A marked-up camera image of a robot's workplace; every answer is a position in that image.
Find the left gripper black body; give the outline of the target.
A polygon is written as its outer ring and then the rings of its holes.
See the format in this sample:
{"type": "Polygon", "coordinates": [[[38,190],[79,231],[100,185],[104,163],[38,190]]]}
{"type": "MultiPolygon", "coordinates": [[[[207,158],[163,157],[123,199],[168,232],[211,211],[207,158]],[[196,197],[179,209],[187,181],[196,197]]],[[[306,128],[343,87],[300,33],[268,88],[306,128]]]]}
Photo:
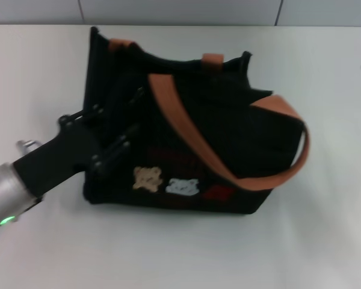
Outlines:
{"type": "Polygon", "coordinates": [[[92,166],[93,157],[99,157],[102,151],[93,126],[98,119],[97,113],[60,117],[60,131],[55,138],[13,163],[15,171],[33,196],[43,196],[92,166]]]}

